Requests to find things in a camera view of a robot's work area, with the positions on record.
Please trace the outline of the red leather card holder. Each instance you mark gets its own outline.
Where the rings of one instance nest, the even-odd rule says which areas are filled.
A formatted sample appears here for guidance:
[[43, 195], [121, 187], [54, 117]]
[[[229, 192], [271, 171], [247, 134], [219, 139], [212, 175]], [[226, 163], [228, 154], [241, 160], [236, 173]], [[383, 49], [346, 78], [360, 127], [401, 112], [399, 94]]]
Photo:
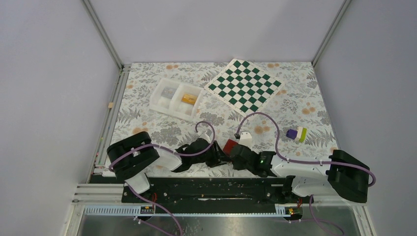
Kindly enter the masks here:
[[238, 142], [236, 142], [232, 139], [228, 139], [222, 150], [227, 156], [230, 156], [232, 148], [234, 146], [236, 146], [237, 144], [238, 144]]

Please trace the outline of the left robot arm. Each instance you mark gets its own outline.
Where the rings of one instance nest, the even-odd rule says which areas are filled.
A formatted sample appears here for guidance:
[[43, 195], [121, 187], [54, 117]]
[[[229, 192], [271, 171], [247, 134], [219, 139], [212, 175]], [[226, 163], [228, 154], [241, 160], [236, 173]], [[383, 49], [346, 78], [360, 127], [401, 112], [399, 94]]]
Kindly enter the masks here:
[[211, 136], [204, 133], [191, 144], [171, 150], [153, 144], [148, 132], [143, 131], [107, 148], [110, 160], [109, 171], [115, 173], [118, 180], [124, 181], [128, 187], [131, 187], [134, 196], [140, 202], [147, 202], [151, 199], [153, 190], [144, 169], [151, 164], [162, 166], [174, 173], [181, 173], [198, 163], [216, 167], [231, 161], [217, 141], [208, 141], [209, 138]]

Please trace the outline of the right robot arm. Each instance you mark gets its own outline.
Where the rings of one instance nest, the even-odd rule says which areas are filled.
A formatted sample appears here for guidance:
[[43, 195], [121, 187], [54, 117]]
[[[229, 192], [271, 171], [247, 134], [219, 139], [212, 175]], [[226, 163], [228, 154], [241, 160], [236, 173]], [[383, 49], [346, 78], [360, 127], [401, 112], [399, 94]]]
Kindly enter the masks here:
[[355, 202], [366, 203], [368, 188], [375, 183], [370, 168], [343, 150], [335, 150], [325, 159], [302, 161], [282, 158], [274, 151], [256, 153], [243, 145], [230, 152], [235, 170], [248, 170], [259, 177], [285, 178], [284, 200], [293, 203], [300, 197], [338, 195]]

